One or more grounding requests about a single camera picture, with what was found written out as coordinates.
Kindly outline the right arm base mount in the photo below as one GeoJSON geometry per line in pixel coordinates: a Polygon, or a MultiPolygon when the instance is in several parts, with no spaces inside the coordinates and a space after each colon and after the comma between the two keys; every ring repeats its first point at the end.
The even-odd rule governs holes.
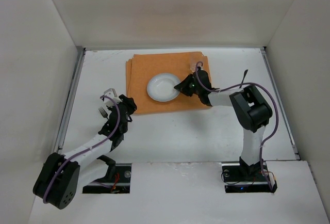
{"type": "Polygon", "coordinates": [[[221,179],[226,193],[275,193],[277,181],[274,173],[266,164],[263,170],[252,175],[244,175],[239,163],[223,163],[221,179]]]}

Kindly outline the orange cloth napkin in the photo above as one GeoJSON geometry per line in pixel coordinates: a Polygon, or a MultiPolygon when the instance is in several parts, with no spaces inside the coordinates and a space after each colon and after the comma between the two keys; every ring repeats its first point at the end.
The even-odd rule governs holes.
{"type": "MultiPolygon", "coordinates": [[[[138,115],[170,113],[175,111],[208,109],[198,96],[187,97],[179,94],[169,102],[157,102],[147,94],[147,84],[161,73],[171,73],[183,81],[190,73],[189,59],[192,55],[203,55],[202,52],[166,53],[166,54],[135,54],[126,62],[126,95],[133,98],[137,105],[138,115]]],[[[203,70],[210,72],[207,56],[203,70]]]]}

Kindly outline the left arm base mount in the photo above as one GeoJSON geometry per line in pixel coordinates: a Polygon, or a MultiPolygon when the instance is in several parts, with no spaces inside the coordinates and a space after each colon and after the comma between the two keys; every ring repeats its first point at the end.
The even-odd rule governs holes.
{"type": "Polygon", "coordinates": [[[131,164],[117,164],[113,159],[102,155],[98,158],[107,166],[104,177],[94,180],[85,186],[83,194],[129,194],[131,164]]]}

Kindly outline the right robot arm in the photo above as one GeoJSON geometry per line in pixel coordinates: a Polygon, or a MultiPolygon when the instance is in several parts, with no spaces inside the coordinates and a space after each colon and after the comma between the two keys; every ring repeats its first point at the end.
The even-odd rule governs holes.
{"type": "Polygon", "coordinates": [[[247,84],[244,88],[213,88],[209,75],[200,67],[174,86],[180,93],[198,96],[202,104],[232,107],[239,124],[243,128],[243,149],[239,157],[239,167],[243,175],[251,175],[261,169],[260,149],[263,135],[273,111],[256,86],[247,84]]]}

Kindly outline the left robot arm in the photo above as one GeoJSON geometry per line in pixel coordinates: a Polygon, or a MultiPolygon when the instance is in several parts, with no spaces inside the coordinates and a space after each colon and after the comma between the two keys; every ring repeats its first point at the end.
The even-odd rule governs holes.
{"type": "Polygon", "coordinates": [[[87,184],[114,177],[116,163],[107,154],[123,141],[137,106],[133,98],[123,94],[114,99],[103,95],[101,99],[110,111],[101,130],[77,149],[66,154],[52,153],[43,164],[32,189],[43,203],[61,210],[87,184]]]}

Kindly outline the clear plastic cup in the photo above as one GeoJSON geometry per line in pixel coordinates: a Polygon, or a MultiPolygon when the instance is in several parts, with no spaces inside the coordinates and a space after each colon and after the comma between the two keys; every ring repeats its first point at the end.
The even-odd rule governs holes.
{"type": "Polygon", "coordinates": [[[190,71],[195,72],[196,67],[200,67],[203,69],[203,66],[205,64],[205,58],[203,55],[192,55],[189,59],[190,62],[190,71]]]}

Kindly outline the white paper plate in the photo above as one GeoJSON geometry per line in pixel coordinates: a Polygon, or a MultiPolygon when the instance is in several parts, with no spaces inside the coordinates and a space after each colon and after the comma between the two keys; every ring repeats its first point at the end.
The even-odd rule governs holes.
{"type": "Polygon", "coordinates": [[[169,102],[179,95],[174,87],[180,83],[177,76],[171,73],[155,75],[147,84],[148,96],[157,102],[169,102]]]}

